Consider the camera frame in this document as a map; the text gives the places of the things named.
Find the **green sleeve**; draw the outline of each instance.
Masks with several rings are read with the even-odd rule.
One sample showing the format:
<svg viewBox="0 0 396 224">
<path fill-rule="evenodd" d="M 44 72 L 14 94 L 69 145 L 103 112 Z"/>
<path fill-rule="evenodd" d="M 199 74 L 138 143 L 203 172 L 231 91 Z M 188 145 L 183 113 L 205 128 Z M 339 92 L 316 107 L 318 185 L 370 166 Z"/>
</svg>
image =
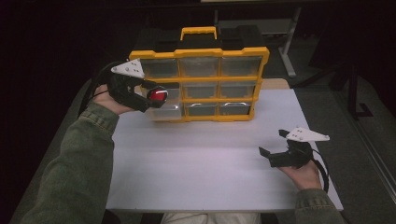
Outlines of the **green sleeve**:
<svg viewBox="0 0 396 224">
<path fill-rule="evenodd" d="M 66 131 L 59 157 L 42 176 L 35 206 L 21 223 L 101 223 L 119 116 L 90 104 Z"/>
<path fill-rule="evenodd" d="M 325 191 L 305 189 L 297 194 L 295 209 L 297 224 L 344 224 Z"/>
</svg>

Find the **person's right hand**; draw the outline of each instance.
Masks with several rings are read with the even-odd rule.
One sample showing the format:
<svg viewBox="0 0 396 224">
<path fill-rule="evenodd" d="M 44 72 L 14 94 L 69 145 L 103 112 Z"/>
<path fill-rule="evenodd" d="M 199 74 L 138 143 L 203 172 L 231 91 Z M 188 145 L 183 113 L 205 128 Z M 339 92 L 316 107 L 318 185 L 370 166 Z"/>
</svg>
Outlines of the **person's right hand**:
<svg viewBox="0 0 396 224">
<path fill-rule="evenodd" d="M 285 173 L 299 190 L 322 189 L 318 167 L 313 161 L 310 161 L 298 169 L 295 167 L 279 167 L 278 169 Z"/>
</svg>

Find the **gray floor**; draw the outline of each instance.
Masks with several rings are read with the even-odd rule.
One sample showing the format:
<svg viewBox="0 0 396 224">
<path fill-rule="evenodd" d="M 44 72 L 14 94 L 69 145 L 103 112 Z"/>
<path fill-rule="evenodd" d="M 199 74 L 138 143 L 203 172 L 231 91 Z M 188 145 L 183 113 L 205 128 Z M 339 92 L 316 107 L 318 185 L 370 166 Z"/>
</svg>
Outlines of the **gray floor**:
<svg viewBox="0 0 396 224">
<path fill-rule="evenodd" d="M 318 42 L 314 37 L 297 38 L 292 42 L 290 59 L 297 72 L 296 78 L 287 77 L 277 52 L 277 46 L 283 39 L 268 37 L 266 39 L 271 56 L 264 69 L 264 77 L 282 77 L 291 85 L 320 71 L 308 66 Z M 328 83 L 331 78 L 332 75 L 328 75 L 309 87 L 296 89 L 296 94 L 310 129 L 325 133 L 332 139 L 330 142 L 318 143 L 318 148 L 329 163 L 331 178 L 345 207 L 344 214 L 354 224 L 394 223 L 396 220 L 395 202 L 389 196 L 389 191 L 371 159 L 367 141 L 377 149 L 378 155 L 389 168 L 389 172 L 396 174 L 394 164 L 396 120 L 381 104 L 373 87 L 364 79 L 359 80 L 358 100 L 359 103 L 367 104 L 374 116 L 360 119 L 360 121 L 351 120 L 346 112 L 345 91 L 330 91 Z M 83 90 L 84 88 L 77 95 L 70 111 L 77 111 Z M 33 205 L 44 165 L 57 155 L 65 129 L 76 117 L 75 113 L 68 113 L 64 118 L 11 223 L 19 223 L 24 212 Z M 362 127 L 363 131 L 357 131 L 356 126 Z M 366 133 L 368 140 L 361 139 L 361 132 Z M 141 218 L 139 215 L 129 216 L 122 212 L 118 212 L 118 215 L 122 223 L 139 223 Z"/>
</svg>

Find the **hand-mounted device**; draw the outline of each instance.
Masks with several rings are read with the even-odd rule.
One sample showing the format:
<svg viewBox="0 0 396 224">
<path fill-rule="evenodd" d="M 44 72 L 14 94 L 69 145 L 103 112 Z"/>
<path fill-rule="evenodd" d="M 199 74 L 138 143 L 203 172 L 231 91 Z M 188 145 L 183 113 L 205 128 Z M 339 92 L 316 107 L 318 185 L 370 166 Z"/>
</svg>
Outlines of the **hand-mounted device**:
<svg viewBox="0 0 396 224">
<path fill-rule="evenodd" d="M 329 169 L 323 158 L 322 160 L 326 166 L 327 172 L 321 163 L 314 159 L 313 152 L 315 151 L 318 153 L 318 151 L 314 150 L 308 141 L 329 141 L 330 137 L 328 135 L 315 133 L 300 127 L 291 132 L 279 130 L 279 135 L 288 139 L 288 150 L 285 152 L 271 154 L 263 147 L 259 147 L 260 154 L 269 160 L 271 167 L 292 166 L 300 168 L 306 165 L 309 161 L 313 161 L 320 170 L 324 183 L 323 189 L 327 192 L 329 190 Z"/>
<path fill-rule="evenodd" d="M 107 84 L 108 93 L 121 105 L 134 110 L 146 112 L 150 107 L 160 108 L 166 102 L 168 91 L 154 81 L 145 80 L 141 63 L 138 59 L 127 63 L 114 62 L 101 70 L 92 79 L 90 87 L 84 96 L 79 113 L 85 109 L 83 105 L 94 96 L 93 93 L 100 85 Z M 148 90 L 146 96 L 134 92 L 134 87 L 141 86 Z"/>
</svg>

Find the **person's left hand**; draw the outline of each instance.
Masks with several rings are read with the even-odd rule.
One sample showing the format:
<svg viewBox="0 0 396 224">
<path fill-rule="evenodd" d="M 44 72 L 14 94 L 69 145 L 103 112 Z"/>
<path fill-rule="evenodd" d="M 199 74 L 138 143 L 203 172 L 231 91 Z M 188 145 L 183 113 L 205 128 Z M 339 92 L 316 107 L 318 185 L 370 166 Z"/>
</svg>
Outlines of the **person's left hand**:
<svg viewBox="0 0 396 224">
<path fill-rule="evenodd" d="M 120 115 L 125 112 L 129 111 L 134 111 L 132 108 L 125 106 L 125 105 L 120 105 L 117 103 L 113 97 L 108 94 L 107 91 L 107 85 L 102 85 L 96 88 L 95 94 L 98 94 L 97 96 L 93 97 L 93 101 L 99 105 L 104 106 L 105 108 L 113 111 L 115 114 Z"/>
</svg>

